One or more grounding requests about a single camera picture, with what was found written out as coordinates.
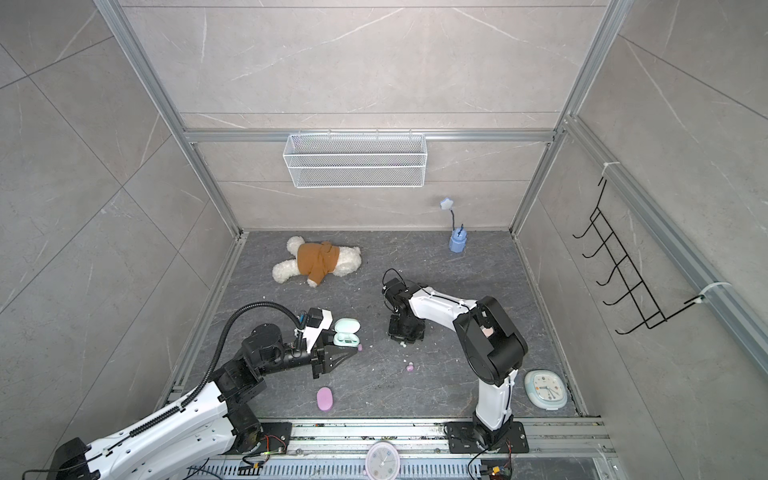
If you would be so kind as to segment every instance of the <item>gray marble floor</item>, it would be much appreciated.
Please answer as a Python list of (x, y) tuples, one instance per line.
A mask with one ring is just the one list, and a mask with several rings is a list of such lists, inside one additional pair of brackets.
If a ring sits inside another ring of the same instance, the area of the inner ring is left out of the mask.
[[(272, 266), (290, 258), (286, 241), (295, 234), (307, 241), (330, 240), (335, 245), (360, 247), (362, 266), (345, 277), (329, 275), (315, 289), (305, 277), (280, 285), (272, 279)], [(363, 351), (317, 380), (310, 369), (298, 368), (267, 376), (267, 389), (252, 402), (260, 418), (278, 417), (463, 417), (477, 402), (478, 380), (467, 364), (456, 334), (429, 325), (423, 342), (400, 346), (386, 335), (389, 311), (381, 294), (381, 278), (394, 267), (405, 278), (427, 283), (438, 291), (469, 299), (494, 296), (528, 342), (528, 355), (513, 389), (514, 414), (519, 417), (574, 416), (572, 402), (547, 412), (530, 403), (522, 377), (531, 369), (562, 374), (538, 311), (523, 265), (506, 232), (470, 232), (460, 254), (448, 250), (446, 232), (253, 232), (219, 305), (187, 386), (200, 381), (230, 314), (240, 306), (272, 300), (294, 312), (312, 306), (333, 312), (334, 318), (352, 317), (362, 324), (357, 333)], [(293, 325), (283, 314), (257, 309), (243, 314), (230, 330), (222, 359), (229, 359), (243, 338), (259, 323), (271, 322), (293, 338)], [(415, 370), (406, 372), (408, 362)], [(328, 386), (333, 408), (321, 412), (316, 392)]]

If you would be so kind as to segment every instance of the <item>gray tile wall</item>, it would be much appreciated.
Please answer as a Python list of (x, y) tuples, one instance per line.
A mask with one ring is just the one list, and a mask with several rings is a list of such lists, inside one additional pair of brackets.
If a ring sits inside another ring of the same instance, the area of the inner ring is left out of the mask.
[(0, 477), (149, 414), (231, 244), (90, 0), (0, 8)]
[[(765, 2), (638, 0), (580, 112), (763, 318), (766, 20)], [(768, 382), (705, 306), (615, 333), (638, 322), (637, 309), (602, 303), (621, 282), (598, 286), (612, 268), (606, 251), (585, 259), (600, 240), (572, 236), (588, 225), (599, 177), (566, 143), (521, 235), (588, 411), (606, 418), (632, 478), (761, 478)], [(601, 206), (665, 313), (697, 293), (610, 185)], [(647, 293), (637, 298), (649, 313)]]
[[(597, 0), (125, 0), (190, 128), (553, 128)], [(506, 229), (542, 144), (429, 145), (416, 189), (297, 190), (278, 144), (200, 144), (246, 229)]]

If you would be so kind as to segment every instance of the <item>black wire hook rack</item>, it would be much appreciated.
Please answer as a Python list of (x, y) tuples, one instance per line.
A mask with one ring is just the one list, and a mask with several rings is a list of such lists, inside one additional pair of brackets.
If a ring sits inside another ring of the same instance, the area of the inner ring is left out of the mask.
[[(608, 222), (608, 219), (606, 218), (605, 215), (603, 215), (602, 210), (600, 210), (600, 200), (603, 199), (603, 192), (605, 192), (605, 185), (606, 185), (605, 177), (602, 177), (600, 179), (600, 182), (598, 182), (598, 187), (602, 186), (602, 189), (600, 190), (600, 196), (598, 197), (598, 203), (597, 203), (597, 205), (595, 205), (594, 210), (592, 210), (592, 213), (589, 216), (589, 220), (590, 220), (589, 227), (587, 227), (587, 229), (581, 235), (578, 235), (578, 236), (574, 235), (573, 238), (582, 238), (582, 237), (584, 237), (584, 235), (587, 234), (587, 232), (589, 232), (589, 230), (594, 229), (594, 231), (598, 234), (598, 237), (600, 237), (600, 240), (602, 240), (602, 243), (600, 244), (598, 249), (595, 250), (594, 253), (592, 253), (591, 255), (584, 255), (583, 253), (581, 255), (584, 258), (592, 258), (595, 255), (597, 255), (598, 252), (603, 249), (603, 247), (605, 247), (605, 250), (608, 252), (608, 255), (611, 257), (611, 261), (614, 264), (614, 268), (611, 270), (611, 274), (608, 275), (608, 280), (605, 280), (604, 283), (600, 283), (597, 280), (595, 280), (595, 283), (597, 285), (600, 285), (600, 286), (606, 286), (611, 281), (611, 279), (614, 277), (614, 273), (619, 272), (619, 277), (621, 278), (621, 281), (624, 282), (624, 286), (627, 288), (627, 292), (624, 295), (622, 295), (621, 297), (619, 297), (619, 299), (616, 300), (615, 302), (607, 303), (607, 302), (603, 301), (603, 303), (605, 305), (608, 305), (608, 306), (616, 305), (617, 303), (622, 301), (625, 297), (629, 296), (632, 299), (632, 302), (634, 303), (635, 307), (637, 308), (637, 312), (640, 314), (641, 318), (643, 319), (640, 323), (638, 323), (636, 326), (632, 327), (628, 331), (626, 331), (626, 332), (619, 332), (618, 330), (616, 330), (616, 333), (618, 333), (619, 335), (627, 335), (628, 333), (632, 333), (633, 331), (637, 330), (638, 328), (640, 328), (643, 325), (645, 325), (646, 328), (648, 328), (649, 330), (650, 329), (654, 329), (657, 326), (661, 325), (662, 323), (668, 321), (673, 316), (676, 316), (678, 313), (681, 313), (684, 310), (687, 310), (687, 309), (691, 308), (692, 306), (696, 305), (698, 303), (696, 300), (700, 301), (701, 299), (703, 299), (703, 295), (696, 295), (695, 297), (693, 297), (693, 298), (691, 298), (689, 300), (686, 300), (684, 302), (684, 306), (681, 309), (679, 309), (677, 312), (672, 313), (671, 315), (666, 315), (666, 314), (664, 314), (664, 312), (661, 311), (661, 308), (659, 307), (659, 304), (656, 301), (656, 298), (654, 298), (653, 293), (650, 291), (650, 288), (648, 288), (647, 283), (645, 283), (645, 279), (640, 274), (640, 271), (637, 269), (637, 267), (634, 265), (634, 261), (632, 260), (632, 257), (630, 257), (630, 254), (627, 252), (627, 249), (624, 248), (624, 244), (621, 242), (621, 239), (616, 234), (616, 231), (614, 230), (614, 228), (611, 226), (611, 223)], [(607, 236), (605, 236), (605, 237), (600, 232), (598, 227), (594, 224), (598, 220), (598, 218), (601, 218), (605, 222), (605, 224), (608, 226), (608, 229), (610, 231), (610, 233)], [(619, 247), (621, 247), (621, 252), (623, 253), (623, 255), (621, 255), (621, 256), (616, 255), (615, 256), (613, 254), (613, 252), (611, 252), (611, 249), (608, 248), (607, 242), (609, 241), (609, 239), (611, 237), (616, 239), (616, 241), (619, 244)], [(629, 264), (634, 269), (634, 272), (637, 274), (637, 278), (640, 279), (640, 281), (637, 282), (636, 284), (634, 284), (633, 286), (629, 286), (629, 283), (627, 283), (627, 278), (621, 272), (621, 268), (619, 268), (619, 266), (624, 261), (629, 262)], [(643, 310), (640, 308), (640, 305), (637, 303), (637, 299), (634, 296), (635, 290), (637, 288), (641, 287), (641, 286), (643, 288), (645, 288), (645, 290), (648, 292), (648, 296), (650, 297), (650, 299), (654, 303), (655, 311), (649, 317), (645, 316), (645, 314), (643, 313)], [(653, 324), (649, 323), (651, 320), (653, 320), (657, 316), (660, 316), (661, 320), (659, 320), (659, 321), (657, 321), (656, 323), (653, 323)]]

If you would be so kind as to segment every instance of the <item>white zip tie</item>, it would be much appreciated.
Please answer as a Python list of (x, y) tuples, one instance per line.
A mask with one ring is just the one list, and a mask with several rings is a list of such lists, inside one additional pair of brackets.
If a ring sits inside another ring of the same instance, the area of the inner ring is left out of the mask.
[(600, 172), (600, 176), (601, 177), (605, 177), (605, 169), (608, 168), (608, 165), (615, 165), (615, 164), (619, 164), (619, 163), (621, 163), (621, 162), (605, 162), (603, 164), (603, 171)]
[(728, 285), (728, 286), (733, 286), (733, 285), (731, 285), (731, 284), (730, 284), (730, 283), (728, 283), (728, 282), (715, 282), (715, 283), (710, 283), (709, 285), (707, 285), (707, 286), (705, 286), (703, 289), (701, 289), (701, 291), (699, 292), (699, 296), (698, 296), (698, 298), (696, 298), (696, 299), (694, 300), (694, 303), (702, 303), (702, 302), (703, 302), (703, 298), (702, 298), (702, 297), (703, 297), (703, 296), (704, 296), (704, 294), (707, 292), (707, 290), (709, 290), (709, 289), (711, 289), (711, 288), (713, 288), (713, 287), (715, 287), (715, 286), (719, 286), (719, 285), (722, 285), (722, 286), (726, 286), (726, 285)]

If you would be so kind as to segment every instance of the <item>clock face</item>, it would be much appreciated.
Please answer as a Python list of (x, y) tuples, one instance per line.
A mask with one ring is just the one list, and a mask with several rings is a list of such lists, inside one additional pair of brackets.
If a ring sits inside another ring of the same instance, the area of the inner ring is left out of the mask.
[(400, 470), (400, 458), (392, 444), (379, 442), (368, 451), (366, 474), (372, 480), (393, 480)]
[(536, 395), (542, 400), (557, 402), (565, 396), (560, 379), (548, 373), (537, 373), (533, 378), (533, 386)]

